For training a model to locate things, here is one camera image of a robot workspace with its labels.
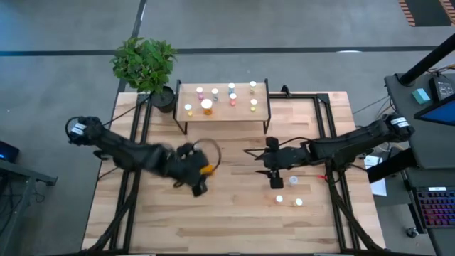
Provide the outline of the black plant pot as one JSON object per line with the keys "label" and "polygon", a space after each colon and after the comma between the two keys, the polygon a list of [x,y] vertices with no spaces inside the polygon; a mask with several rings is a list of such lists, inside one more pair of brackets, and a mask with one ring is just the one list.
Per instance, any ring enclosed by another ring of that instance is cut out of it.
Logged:
{"label": "black plant pot", "polygon": [[160,112],[169,113],[175,109],[176,95],[171,87],[163,86],[161,93],[153,92],[151,94],[151,102]]}

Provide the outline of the grey metal stand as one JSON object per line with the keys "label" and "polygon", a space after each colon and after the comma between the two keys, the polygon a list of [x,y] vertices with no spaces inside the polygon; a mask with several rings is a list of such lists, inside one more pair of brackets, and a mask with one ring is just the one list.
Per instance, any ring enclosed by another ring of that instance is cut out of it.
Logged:
{"label": "grey metal stand", "polygon": [[9,254],[36,183],[54,186],[57,180],[57,177],[0,160],[0,256]]}

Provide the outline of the black gantry post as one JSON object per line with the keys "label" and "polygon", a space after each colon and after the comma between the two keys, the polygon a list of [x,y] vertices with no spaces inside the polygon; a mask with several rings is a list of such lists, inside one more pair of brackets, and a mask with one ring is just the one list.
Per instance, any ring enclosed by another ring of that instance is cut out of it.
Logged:
{"label": "black gantry post", "polygon": [[412,87],[413,82],[424,74],[433,65],[448,56],[455,50],[455,33],[447,38],[441,45],[437,46],[431,53],[421,59],[416,65],[410,68],[406,73],[395,74],[399,84],[405,87]]}
{"label": "black gantry post", "polygon": [[400,150],[391,148],[388,158],[381,163],[367,169],[370,183],[400,172],[408,167],[416,167],[417,162],[411,148]]}

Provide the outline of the black computer keyboard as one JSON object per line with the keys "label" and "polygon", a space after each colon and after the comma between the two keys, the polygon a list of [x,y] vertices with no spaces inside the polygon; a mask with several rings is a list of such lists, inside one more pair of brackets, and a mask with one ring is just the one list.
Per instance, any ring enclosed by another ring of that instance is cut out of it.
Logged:
{"label": "black computer keyboard", "polygon": [[425,228],[455,228],[455,186],[419,187],[415,195]]}

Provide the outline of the black metal mounting frame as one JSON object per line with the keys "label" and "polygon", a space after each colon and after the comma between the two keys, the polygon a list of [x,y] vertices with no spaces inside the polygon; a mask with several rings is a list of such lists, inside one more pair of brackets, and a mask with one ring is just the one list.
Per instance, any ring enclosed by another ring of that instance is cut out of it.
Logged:
{"label": "black metal mounting frame", "polygon": [[[129,135],[135,142],[146,142],[153,107],[145,94],[118,94],[109,128]],[[83,256],[117,256],[130,253],[139,187],[140,171],[109,170],[114,162],[100,166],[103,178],[95,185],[80,254]]]}
{"label": "black metal mounting frame", "polygon": [[[327,93],[290,92],[287,86],[283,86],[280,92],[268,92],[267,99],[312,100],[315,108],[318,132],[322,138],[326,136],[326,133],[321,105],[325,105],[328,130],[332,137],[336,136],[335,122],[333,120],[331,103]],[[361,255],[365,254],[367,251],[383,252],[384,250],[373,242],[373,239],[364,231],[360,223],[355,219],[353,215],[353,207],[351,205],[350,195],[348,191],[347,178],[344,172],[338,172],[338,180],[339,184],[341,185],[341,191],[338,191],[333,175],[333,172],[335,171],[333,165],[328,161],[325,161],[324,164],[340,253]],[[350,233],[350,238],[353,244],[352,248],[346,246],[345,234],[342,227],[342,216],[345,216],[347,219],[348,231]]]}

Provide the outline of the small teal box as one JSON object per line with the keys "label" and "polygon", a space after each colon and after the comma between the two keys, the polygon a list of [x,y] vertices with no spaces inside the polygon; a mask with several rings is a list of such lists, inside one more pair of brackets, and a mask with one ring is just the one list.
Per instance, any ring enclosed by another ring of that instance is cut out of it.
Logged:
{"label": "small teal box", "polygon": [[417,88],[412,92],[412,96],[420,105],[426,104],[431,100],[423,88]]}

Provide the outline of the dark grey desk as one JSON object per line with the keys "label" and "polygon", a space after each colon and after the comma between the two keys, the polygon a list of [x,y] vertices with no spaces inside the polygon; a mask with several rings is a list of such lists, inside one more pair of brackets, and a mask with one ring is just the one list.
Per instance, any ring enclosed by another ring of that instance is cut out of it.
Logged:
{"label": "dark grey desk", "polygon": [[416,113],[431,105],[420,105],[412,96],[418,88],[429,92],[429,79],[428,75],[423,75],[415,80],[413,87],[405,87],[391,75],[385,77],[385,87],[397,112],[415,129],[409,145],[418,165],[423,169],[455,168],[455,127],[414,118]]}
{"label": "dark grey desk", "polygon": [[415,195],[419,187],[455,186],[455,169],[408,168],[403,171],[403,179],[411,200],[409,210],[419,234],[429,236],[437,256],[455,256],[455,228],[425,228]]}

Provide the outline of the black power adapter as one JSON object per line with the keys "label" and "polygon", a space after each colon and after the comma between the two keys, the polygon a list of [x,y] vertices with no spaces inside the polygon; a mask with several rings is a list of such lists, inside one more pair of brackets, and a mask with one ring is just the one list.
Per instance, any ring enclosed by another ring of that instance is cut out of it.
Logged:
{"label": "black power adapter", "polygon": [[455,94],[455,82],[443,75],[433,76],[429,80],[432,100],[439,102]]}

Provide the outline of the wooden shelf black metal frame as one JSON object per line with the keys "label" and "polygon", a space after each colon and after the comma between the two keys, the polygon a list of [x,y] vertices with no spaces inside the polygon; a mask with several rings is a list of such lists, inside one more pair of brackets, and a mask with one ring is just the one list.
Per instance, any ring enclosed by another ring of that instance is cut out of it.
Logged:
{"label": "wooden shelf black metal frame", "polygon": [[[268,132],[271,120],[270,100],[267,99],[269,92],[269,81],[256,82],[255,93],[250,94],[250,82],[234,82],[235,94],[237,95],[236,105],[230,105],[228,94],[228,84],[230,83],[183,83],[180,80],[176,83],[176,106],[173,111],[173,120],[183,134],[188,133],[188,123],[190,122],[261,122],[263,123],[264,133]],[[203,114],[200,105],[202,100],[197,98],[196,88],[202,87],[204,99],[213,102],[213,113]],[[218,101],[213,101],[211,90],[217,88]],[[250,111],[250,100],[257,100],[257,109]],[[193,116],[186,114],[184,106],[192,105]]]}

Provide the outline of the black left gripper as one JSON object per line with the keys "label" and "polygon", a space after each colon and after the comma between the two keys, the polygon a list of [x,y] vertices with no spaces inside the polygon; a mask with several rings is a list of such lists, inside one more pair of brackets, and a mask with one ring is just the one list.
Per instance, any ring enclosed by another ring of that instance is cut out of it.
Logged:
{"label": "black left gripper", "polygon": [[175,188],[187,185],[191,187],[194,197],[202,196],[208,191],[206,181],[211,174],[200,174],[204,166],[209,166],[207,156],[200,150],[195,149],[191,143],[174,150],[162,146],[162,153],[157,164],[157,173],[161,177],[172,178]]}

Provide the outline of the blue monitor screen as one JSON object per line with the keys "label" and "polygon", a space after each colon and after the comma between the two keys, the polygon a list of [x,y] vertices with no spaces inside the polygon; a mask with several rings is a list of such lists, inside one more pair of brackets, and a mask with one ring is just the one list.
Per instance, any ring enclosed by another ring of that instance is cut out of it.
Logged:
{"label": "blue monitor screen", "polygon": [[455,94],[415,113],[414,118],[455,127]]}

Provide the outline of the green leafy plant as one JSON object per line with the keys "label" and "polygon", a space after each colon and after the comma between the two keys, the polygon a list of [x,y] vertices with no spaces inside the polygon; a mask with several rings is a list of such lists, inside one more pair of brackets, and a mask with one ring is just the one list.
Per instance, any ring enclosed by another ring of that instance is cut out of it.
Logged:
{"label": "green leafy plant", "polygon": [[178,51],[166,40],[133,37],[118,47],[110,63],[114,76],[138,92],[161,94]]}

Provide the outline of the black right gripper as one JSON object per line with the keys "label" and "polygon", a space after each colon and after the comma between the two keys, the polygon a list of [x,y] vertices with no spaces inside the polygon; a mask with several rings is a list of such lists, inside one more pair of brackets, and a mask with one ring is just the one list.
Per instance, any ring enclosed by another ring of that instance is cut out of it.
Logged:
{"label": "black right gripper", "polygon": [[283,178],[280,177],[281,169],[292,169],[298,166],[305,166],[311,163],[311,156],[305,146],[299,148],[286,146],[279,148],[279,140],[275,137],[266,138],[266,149],[264,153],[255,157],[255,161],[263,161],[264,167],[268,170],[257,171],[269,178],[271,189],[284,187]]}

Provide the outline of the black electronic device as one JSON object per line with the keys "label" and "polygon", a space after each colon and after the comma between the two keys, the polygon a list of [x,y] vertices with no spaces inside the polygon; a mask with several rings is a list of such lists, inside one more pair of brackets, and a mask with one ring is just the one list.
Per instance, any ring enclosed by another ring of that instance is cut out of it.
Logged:
{"label": "black electronic device", "polygon": [[0,141],[0,160],[16,163],[20,150],[6,142]]}

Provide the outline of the white paper sheet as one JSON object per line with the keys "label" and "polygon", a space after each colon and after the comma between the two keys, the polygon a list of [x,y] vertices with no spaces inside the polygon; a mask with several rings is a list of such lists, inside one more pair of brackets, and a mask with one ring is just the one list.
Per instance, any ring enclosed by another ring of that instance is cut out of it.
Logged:
{"label": "white paper sheet", "polygon": [[[379,157],[379,156],[367,155],[364,159],[364,165],[365,165],[366,169],[369,169],[380,163],[382,163],[382,157]],[[382,196],[382,197],[387,196],[386,183],[383,178],[380,179],[379,181],[371,183],[370,187],[371,187],[372,194],[374,196]]]}

